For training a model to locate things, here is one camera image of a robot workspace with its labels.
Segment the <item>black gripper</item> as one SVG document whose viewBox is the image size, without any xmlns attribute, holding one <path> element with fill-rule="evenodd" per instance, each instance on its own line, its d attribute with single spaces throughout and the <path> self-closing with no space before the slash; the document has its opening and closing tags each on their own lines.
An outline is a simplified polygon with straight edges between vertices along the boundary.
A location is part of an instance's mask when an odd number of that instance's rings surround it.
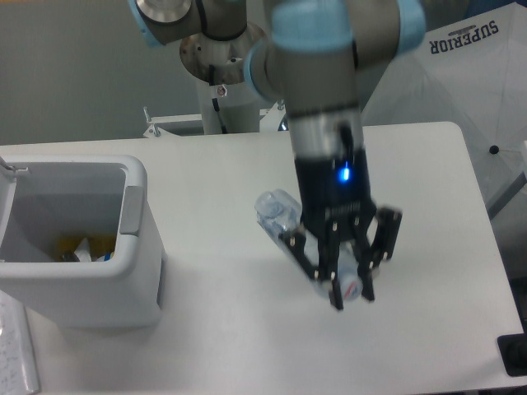
<svg viewBox="0 0 527 395">
<path fill-rule="evenodd" d="M 295 167 L 305 227 L 282 232 L 278 239 L 306 276 L 325 290 L 336 310 L 344 308 L 339 240 L 352 239 L 361 296 L 374 301 L 373 271 L 392 258 L 403 213 L 393 207 L 375 207 L 366 150 L 345 158 L 297 158 Z M 317 238 L 316 264 L 305 253 L 307 230 Z"/>
</svg>

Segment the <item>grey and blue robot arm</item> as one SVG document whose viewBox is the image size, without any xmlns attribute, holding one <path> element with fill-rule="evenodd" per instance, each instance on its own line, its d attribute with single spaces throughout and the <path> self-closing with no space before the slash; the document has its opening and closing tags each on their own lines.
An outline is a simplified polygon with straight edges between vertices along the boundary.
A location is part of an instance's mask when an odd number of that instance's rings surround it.
<svg viewBox="0 0 527 395">
<path fill-rule="evenodd" d="M 205 132 L 251 128 L 258 99 L 284 102 L 301 215 L 270 233 L 335 309 L 348 286 L 373 300 L 372 273 L 392 257 L 402 215 L 371 198 L 357 74 L 422 42 L 421 3 L 267 1 L 269 34 L 248 22 L 243 1 L 129 7 L 150 45 L 180 43 Z"/>
</svg>

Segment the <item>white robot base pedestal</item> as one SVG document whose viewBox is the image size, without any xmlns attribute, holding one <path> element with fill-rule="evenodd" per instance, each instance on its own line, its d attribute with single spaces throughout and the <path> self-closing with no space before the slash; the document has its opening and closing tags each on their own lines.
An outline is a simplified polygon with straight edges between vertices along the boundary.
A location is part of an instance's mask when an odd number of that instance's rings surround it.
<svg viewBox="0 0 527 395">
<path fill-rule="evenodd" d="M 194 78 L 206 135 L 259 131 L 259 96 L 245 82 L 244 65 L 264 37 L 264 31 L 250 22 L 233 40 L 196 34 L 181 41 L 180 59 Z"/>
</svg>

